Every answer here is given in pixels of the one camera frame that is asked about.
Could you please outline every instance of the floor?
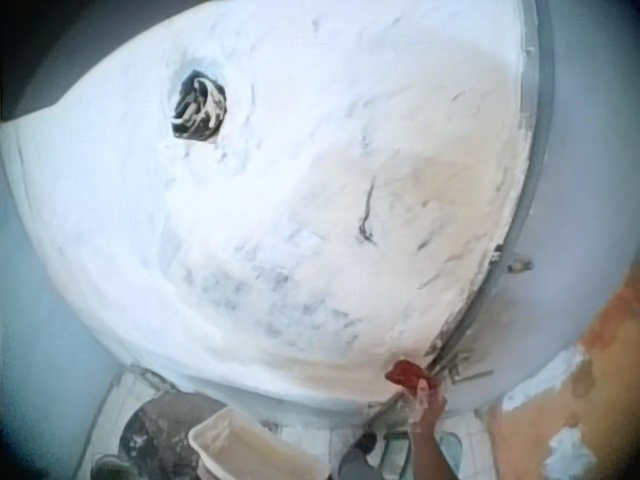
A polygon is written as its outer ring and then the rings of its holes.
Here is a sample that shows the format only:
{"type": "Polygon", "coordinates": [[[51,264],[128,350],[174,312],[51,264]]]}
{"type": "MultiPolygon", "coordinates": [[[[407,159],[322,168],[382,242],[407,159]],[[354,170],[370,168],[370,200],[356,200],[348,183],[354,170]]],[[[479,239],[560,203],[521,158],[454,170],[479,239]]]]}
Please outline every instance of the floor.
{"type": "MultiPolygon", "coordinates": [[[[112,386],[91,432],[75,480],[89,480],[91,465],[102,455],[117,455],[120,435],[131,416],[146,402],[172,390],[170,384],[136,367],[128,369],[112,386]]],[[[264,425],[285,441],[302,448],[332,466],[335,473],[340,459],[360,434],[353,429],[310,430],[306,428],[264,425]]],[[[460,478],[469,480],[496,479],[489,434],[484,422],[473,413],[445,418],[440,429],[455,433],[463,445],[460,478]]],[[[369,461],[377,465],[383,441],[369,461]]]]}
{"type": "Polygon", "coordinates": [[[556,478],[571,478],[566,469],[581,462],[585,470],[574,472],[576,478],[615,478],[629,448],[640,440],[638,345],[640,266],[631,271],[578,344],[556,358],[557,364],[570,351],[581,352],[582,357],[571,371],[555,369],[555,374],[563,375],[560,382],[547,368],[551,376],[538,374],[530,385],[546,381],[549,388],[516,408],[507,405],[505,409],[504,400],[491,408],[489,432],[500,478],[552,478],[549,468],[554,459],[561,460],[553,439],[557,444],[558,438],[571,432],[580,451],[564,452],[566,462],[556,465],[563,469],[556,469],[556,478]]]}

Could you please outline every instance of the hand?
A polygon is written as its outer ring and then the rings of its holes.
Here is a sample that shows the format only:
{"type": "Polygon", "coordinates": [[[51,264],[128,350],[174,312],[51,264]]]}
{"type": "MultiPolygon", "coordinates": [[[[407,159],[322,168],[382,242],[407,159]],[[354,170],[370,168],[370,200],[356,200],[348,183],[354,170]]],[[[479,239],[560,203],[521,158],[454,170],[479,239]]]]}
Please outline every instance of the hand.
{"type": "Polygon", "coordinates": [[[433,435],[436,423],[447,406],[443,385],[439,384],[435,389],[429,390],[427,381],[420,380],[415,397],[408,390],[405,390],[405,394],[409,398],[409,430],[412,433],[433,435]]]}

